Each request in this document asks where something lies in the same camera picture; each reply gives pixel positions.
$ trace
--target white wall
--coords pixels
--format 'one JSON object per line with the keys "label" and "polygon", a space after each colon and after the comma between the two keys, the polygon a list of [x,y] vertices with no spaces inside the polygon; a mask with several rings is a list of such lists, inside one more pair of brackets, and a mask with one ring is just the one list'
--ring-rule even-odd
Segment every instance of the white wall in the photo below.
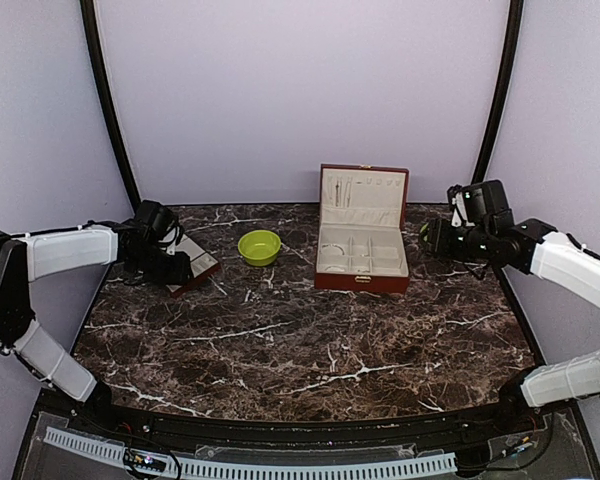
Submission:
{"label": "white wall", "polygon": [[[74,0],[0,0],[0,229],[124,219],[130,207],[111,152]],[[100,268],[32,287],[38,319],[65,347]],[[0,356],[0,479],[9,478],[38,384]]]}
{"label": "white wall", "polygon": [[508,0],[100,0],[140,193],[317,201],[320,163],[411,169],[410,201],[471,178]]}
{"label": "white wall", "polygon": [[[537,217],[600,253],[600,1],[525,4],[511,90],[490,178],[517,221]],[[600,348],[600,311],[509,272],[546,358]],[[600,400],[583,402],[600,458]]]}

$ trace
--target bowl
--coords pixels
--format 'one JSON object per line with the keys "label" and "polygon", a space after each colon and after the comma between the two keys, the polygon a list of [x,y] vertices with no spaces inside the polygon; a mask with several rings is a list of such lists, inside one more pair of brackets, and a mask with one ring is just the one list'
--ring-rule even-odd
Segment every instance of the bowl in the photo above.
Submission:
{"label": "bowl", "polygon": [[280,251],[280,237],[269,230],[254,230],[238,242],[238,251],[249,265],[266,267],[275,262]]}

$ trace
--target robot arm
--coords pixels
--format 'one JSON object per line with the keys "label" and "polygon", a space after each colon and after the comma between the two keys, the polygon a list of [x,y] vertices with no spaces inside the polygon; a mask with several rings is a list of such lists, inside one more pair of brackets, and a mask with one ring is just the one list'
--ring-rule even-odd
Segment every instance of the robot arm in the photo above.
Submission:
{"label": "robot arm", "polygon": [[181,236],[175,214],[149,201],[124,223],[90,222],[18,235],[0,231],[0,352],[15,353],[41,380],[88,402],[102,388],[40,326],[31,309],[29,283],[74,268],[124,262],[126,270],[142,272],[154,283],[184,284],[193,277],[189,256],[169,248]]}
{"label": "robot arm", "polygon": [[[463,262],[510,265],[576,293],[600,308],[600,255],[571,235],[537,219],[514,224],[500,181],[448,191],[452,220],[425,225],[425,251]],[[503,397],[528,407],[600,394],[600,350],[523,372],[503,387]]]}

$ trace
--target open jewelry box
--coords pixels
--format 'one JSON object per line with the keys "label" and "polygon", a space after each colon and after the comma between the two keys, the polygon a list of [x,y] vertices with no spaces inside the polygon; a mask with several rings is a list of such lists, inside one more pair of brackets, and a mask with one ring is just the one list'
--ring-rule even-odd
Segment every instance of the open jewelry box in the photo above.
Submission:
{"label": "open jewelry box", "polygon": [[315,287],[404,293],[409,171],[322,165]]}

